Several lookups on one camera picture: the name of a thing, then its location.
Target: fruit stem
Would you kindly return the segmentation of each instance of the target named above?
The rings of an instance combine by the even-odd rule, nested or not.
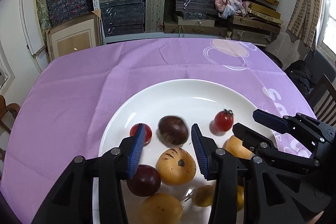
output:
[[[181,166],[181,167],[184,167],[184,161],[181,159],[178,161],[178,165]]]

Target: pink cloth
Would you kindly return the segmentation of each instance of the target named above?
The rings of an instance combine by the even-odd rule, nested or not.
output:
[[[144,39],[65,55],[51,62],[31,88],[10,136],[0,190],[21,222],[31,223],[75,156],[97,157],[108,121],[128,98],[181,78],[225,85],[279,116],[314,116],[287,75],[250,43]],[[279,149],[307,152],[292,141],[282,138]]]

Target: stack of boxes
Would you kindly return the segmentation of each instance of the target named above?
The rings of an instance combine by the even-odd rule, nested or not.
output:
[[[143,33],[144,0],[99,0],[105,37]]]
[[[91,0],[47,0],[52,27],[92,11]]]

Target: wooden frame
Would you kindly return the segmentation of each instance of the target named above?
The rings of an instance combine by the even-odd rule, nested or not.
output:
[[[51,39],[51,36],[65,28],[71,27],[73,25],[76,25],[81,22],[85,22],[87,20],[94,19],[94,25],[95,25],[95,39],[96,39],[96,46],[101,45],[101,36],[100,36],[100,19],[99,17],[94,13],[90,12],[88,14],[76,17],[72,20],[69,20],[67,22],[62,23],[61,25],[58,25],[48,31],[47,34],[47,44],[48,44],[48,53],[50,57],[50,61],[55,59],[54,51],[53,51],[53,41]]]

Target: fabric bundle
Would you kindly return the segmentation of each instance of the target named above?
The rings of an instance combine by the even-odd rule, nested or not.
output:
[[[215,0],[218,16],[222,19],[227,19],[228,16],[232,15],[247,15],[247,7],[249,4],[249,1],[243,0]]]

